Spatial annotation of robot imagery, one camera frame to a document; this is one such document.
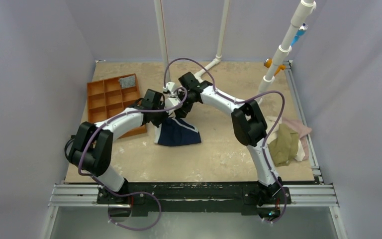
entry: lavender wall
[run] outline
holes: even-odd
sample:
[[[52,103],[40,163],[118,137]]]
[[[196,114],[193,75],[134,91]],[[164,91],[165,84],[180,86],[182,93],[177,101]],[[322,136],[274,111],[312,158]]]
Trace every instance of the lavender wall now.
[[[327,1],[293,75],[350,238],[382,238],[382,1]]]
[[[0,238],[39,237],[93,65],[63,0],[0,0]]]
[[[96,59],[162,59],[151,0],[66,0]],[[272,57],[289,28],[298,0],[231,1],[223,44],[224,60]],[[325,0],[309,16],[311,25]],[[216,54],[223,0],[163,1],[169,58],[212,60]],[[289,56],[298,51],[297,44]]]

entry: beige table surface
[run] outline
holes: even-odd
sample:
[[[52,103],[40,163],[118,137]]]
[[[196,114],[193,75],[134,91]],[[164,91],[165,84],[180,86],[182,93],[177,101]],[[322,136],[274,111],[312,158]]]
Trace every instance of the beige table surface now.
[[[192,62],[177,62],[170,67],[172,81],[199,67]],[[261,62],[221,62],[210,72],[216,86],[241,99],[257,92],[267,69]],[[161,92],[164,67],[161,62],[100,62],[96,64],[93,81],[136,73],[141,95],[148,88]],[[211,81],[208,75],[203,79]],[[279,90],[286,98],[284,117],[297,119],[285,74],[281,71],[269,90]],[[277,116],[281,107],[278,95],[264,97],[261,109],[264,116]],[[81,122],[87,120],[84,109]],[[147,124],[147,133],[118,139],[113,143],[111,164],[130,182],[194,182],[194,181],[256,181],[257,173],[246,147],[235,138],[230,116],[215,108],[194,104],[185,119],[198,128],[201,144],[166,147],[154,143],[154,126]],[[308,160],[278,167],[284,181],[311,181],[313,174]],[[92,182],[77,173],[70,165],[65,182]]]

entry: pink cloth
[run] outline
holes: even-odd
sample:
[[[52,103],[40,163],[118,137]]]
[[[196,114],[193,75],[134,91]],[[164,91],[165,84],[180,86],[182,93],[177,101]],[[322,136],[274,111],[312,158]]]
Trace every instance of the pink cloth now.
[[[312,132],[310,127],[305,126],[302,121],[298,119],[287,119],[282,117],[282,123],[285,123],[289,128],[296,131],[299,135],[299,139],[301,140],[302,147],[304,148],[305,157],[303,160],[307,160],[309,158],[309,149],[308,149],[308,141],[307,135]]]

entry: cable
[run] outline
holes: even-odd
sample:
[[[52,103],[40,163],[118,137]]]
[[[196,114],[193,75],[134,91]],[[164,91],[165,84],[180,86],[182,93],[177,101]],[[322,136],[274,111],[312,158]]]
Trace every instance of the cable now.
[[[111,189],[109,189],[107,186],[105,186],[96,177],[93,176],[92,178],[99,185],[103,186],[110,194],[112,194],[112,195],[114,195],[116,197],[129,197],[129,196],[133,196],[133,195],[145,194],[145,195],[148,195],[148,196],[152,197],[156,201],[157,206],[159,207],[159,214],[157,216],[157,219],[152,224],[150,224],[150,225],[148,225],[146,227],[143,227],[143,228],[132,228],[132,227],[120,224],[118,222],[115,222],[115,220],[110,217],[109,211],[107,212],[107,217],[109,218],[108,222],[113,223],[116,226],[119,226],[119,227],[122,227],[122,228],[125,228],[125,229],[128,229],[128,230],[132,230],[132,231],[145,231],[147,229],[150,229],[150,228],[154,227],[159,222],[160,218],[162,217],[162,205],[160,205],[159,199],[157,199],[156,196],[154,196],[153,194],[148,193],[148,192],[133,192],[133,193],[128,193],[128,194],[118,194],[118,193],[112,191]]]
[[[280,112],[279,112],[278,118],[277,118],[277,120],[275,121],[275,123],[273,124],[273,127],[272,127],[272,128],[270,129],[270,131],[267,133],[267,135],[266,135],[266,137],[264,138],[264,141],[263,141],[263,143],[262,143],[262,151],[263,151],[263,156],[264,156],[264,159],[265,159],[265,161],[266,161],[266,164],[267,164],[267,166],[268,166],[268,168],[269,168],[269,171],[272,173],[273,178],[275,179],[275,181],[276,181],[276,182],[278,183],[278,185],[280,186],[280,189],[281,189],[281,191],[283,192],[283,194],[284,194],[284,199],[285,199],[284,209],[283,209],[282,213],[281,213],[276,219],[274,219],[274,220],[272,220],[272,221],[269,220],[269,222],[271,222],[271,223],[275,223],[275,222],[277,222],[277,221],[282,217],[282,215],[285,213],[285,211],[286,211],[286,206],[287,206],[287,200],[286,200],[286,198],[287,198],[287,197],[286,197],[286,191],[285,191],[285,189],[283,188],[283,185],[279,182],[279,180],[278,180],[278,178],[276,177],[276,175],[272,172],[272,166],[270,165],[270,163],[269,163],[269,161],[268,161],[268,159],[267,159],[266,149],[265,149],[265,148],[266,148],[267,138],[270,136],[270,134],[272,133],[273,129],[274,129],[274,128],[276,127],[276,125],[279,123],[279,119],[282,117],[283,111],[284,111],[284,109],[285,109],[285,97],[284,97],[284,95],[283,95],[281,92],[279,92],[279,91],[266,91],[266,92],[257,94],[256,96],[253,96],[253,97],[251,97],[251,98],[249,98],[249,99],[247,99],[247,100],[244,100],[244,101],[236,101],[236,99],[232,99],[232,98],[230,98],[230,97],[228,97],[228,96],[226,96],[226,95],[220,93],[220,92],[216,89],[214,77],[212,76],[212,74],[211,74],[211,73],[210,73],[210,72],[209,72],[203,65],[201,65],[200,63],[198,63],[198,62],[195,61],[195,60],[192,60],[192,59],[190,59],[190,58],[186,58],[186,57],[177,58],[177,59],[171,61],[171,62],[167,65],[167,67],[166,67],[166,69],[165,69],[165,75],[164,75],[164,77],[163,77],[163,83],[164,83],[164,86],[166,86],[166,73],[167,73],[167,71],[168,71],[168,69],[169,69],[169,66],[170,66],[172,63],[174,63],[174,62],[176,62],[176,61],[179,61],[179,60],[187,60],[187,61],[191,61],[191,62],[196,63],[199,67],[201,67],[201,68],[202,68],[202,69],[203,69],[203,70],[210,76],[210,78],[211,78],[211,80],[212,80],[212,83],[213,83],[213,90],[214,90],[214,92],[215,92],[216,94],[220,95],[222,98],[224,98],[224,99],[226,99],[226,100],[229,100],[230,102],[233,102],[233,103],[235,103],[235,104],[244,104],[244,103],[250,102],[250,101],[252,101],[252,100],[254,100],[254,99],[256,99],[256,98],[259,98],[259,97],[261,97],[261,96],[264,96],[264,95],[267,95],[267,94],[271,94],[271,93],[276,93],[276,94],[279,94],[279,95],[281,96],[281,98],[282,98],[282,106],[281,106],[281,110],[280,110]]]
[[[168,109],[162,109],[162,110],[135,110],[135,111],[129,111],[128,114],[133,114],[133,113],[160,113],[160,112],[166,112],[166,111],[170,111],[170,110],[174,110],[174,109],[177,109],[179,107],[182,106],[182,104],[185,102],[185,100],[187,99],[187,96],[188,96],[188,92],[187,90],[184,88],[184,87],[178,87],[174,92],[178,91],[178,90],[183,90],[184,93],[185,93],[185,96],[184,98],[181,100],[181,102],[176,105],[176,106],[173,106],[173,107],[170,107]],[[119,227],[122,227],[122,228],[125,228],[125,229],[129,229],[129,230],[132,230],[132,231],[143,231],[143,230],[147,230],[151,227],[153,227],[155,224],[157,224],[157,222],[159,222],[160,220],[160,217],[162,216],[162,206],[160,205],[160,202],[159,200],[151,193],[147,193],[147,192],[134,192],[134,193],[129,193],[129,194],[118,194],[112,190],[110,190],[108,187],[106,187],[102,182],[100,182],[96,177],[94,177],[92,174],[89,174],[89,173],[83,173],[82,172],[82,167],[83,167],[83,162],[84,162],[84,158],[86,156],[86,152],[88,151],[90,145],[92,144],[92,142],[94,141],[94,138],[96,137],[96,135],[100,132],[100,130],[102,130],[108,123],[111,123],[112,121],[116,120],[117,118],[120,118],[122,116],[126,115],[126,113],[120,113],[118,115],[115,115],[113,116],[112,118],[109,118],[106,122],[104,122],[102,125],[100,125],[95,131],[94,133],[91,135],[90,139],[88,140],[84,150],[83,150],[83,153],[81,154],[81,158],[80,158],[80,161],[78,163],[78,174],[80,175],[84,175],[84,176],[91,176],[99,185],[103,186],[110,194],[116,196],[116,197],[128,197],[128,196],[133,196],[133,195],[137,195],[137,194],[145,194],[145,195],[149,195],[150,197],[152,197],[154,200],[156,200],[157,202],[157,205],[159,206],[159,215],[157,217],[157,219],[155,220],[154,223],[152,223],[151,225],[147,226],[147,227],[144,227],[144,228],[131,228],[131,227],[128,227],[128,226],[125,226],[125,225],[122,225],[122,224],[119,224],[117,222],[115,222],[112,218],[109,217],[109,222],[111,223],[114,223],[115,225],[119,226]]]
[[[279,111],[278,118],[276,119],[276,121],[273,124],[272,128],[269,130],[269,132],[267,133],[266,137],[263,140],[263,143],[261,145],[261,149],[262,149],[263,156],[264,156],[264,159],[266,161],[267,167],[269,168],[269,171],[272,173],[273,178],[275,179],[275,181],[278,183],[279,187],[281,188],[281,191],[282,191],[284,199],[285,199],[284,208],[282,210],[282,213],[276,219],[271,220],[271,221],[269,220],[269,222],[271,222],[271,223],[276,223],[285,214],[286,206],[287,206],[287,196],[286,196],[286,191],[283,188],[283,185],[279,182],[279,179],[272,172],[272,166],[270,165],[269,161],[267,160],[266,143],[267,143],[267,138],[270,136],[270,134],[272,134],[273,129],[276,127],[276,125],[279,123],[280,118],[282,117],[283,111],[285,109],[285,96],[281,92],[279,92],[279,91],[266,91],[266,92],[263,92],[263,93],[260,93],[260,94],[256,95],[255,97],[252,97],[252,98],[255,99],[255,98],[261,97],[263,95],[271,94],[271,93],[276,93],[276,94],[279,94],[281,96],[281,98],[282,98],[282,106],[281,106],[281,110]]]
[[[65,144],[65,147],[64,147],[64,154],[65,154],[65,158],[68,159],[68,154],[67,154],[67,150],[68,150],[68,147],[70,146],[70,144],[72,144],[74,142],[74,139],[73,138],[70,138],[70,140],[68,140],[68,142]]]
[[[243,104],[243,103],[247,103],[247,102],[249,102],[249,101],[251,101],[251,100],[256,99],[256,98],[259,97],[259,96],[257,95],[257,96],[255,96],[255,97],[252,97],[252,98],[250,98],[250,99],[248,99],[248,100],[245,100],[245,101],[236,101],[236,99],[232,99],[232,98],[230,98],[229,96],[226,96],[226,95],[222,94],[222,93],[219,92],[219,90],[216,88],[216,82],[215,82],[215,80],[214,80],[213,75],[212,75],[212,74],[211,74],[211,73],[210,73],[210,72],[209,72],[203,65],[201,65],[201,64],[198,63],[197,61],[192,60],[192,59],[187,58],[187,57],[180,57],[180,58],[177,58],[177,59],[171,61],[171,62],[166,66],[165,74],[164,74],[164,76],[163,76],[163,86],[166,87],[166,74],[168,73],[168,69],[169,69],[170,65],[172,65],[172,63],[174,63],[174,62],[176,62],[176,61],[179,61],[179,60],[191,61],[191,62],[196,63],[199,67],[201,67],[201,68],[202,68],[202,69],[209,75],[209,77],[211,78],[211,82],[213,83],[213,86],[212,86],[212,87],[213,87],[214,92],[215,92],[216,94],[220,95],[220,96],[221,96],[222,98],[224,98],[224,99],[227,99],[227,100],[229,100],[229,101],[231,101],[231,102],[234,102],[234,103],[236,103],[236,104]]]

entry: olive green cloth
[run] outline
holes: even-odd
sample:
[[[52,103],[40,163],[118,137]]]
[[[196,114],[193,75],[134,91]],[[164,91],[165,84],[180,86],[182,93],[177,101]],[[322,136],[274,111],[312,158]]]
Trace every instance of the olive green cloth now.
[[[298,152],[298,133],[284,123],[279,124],[278,138],[268,144],[270,155],[276,167],[289,165]]]

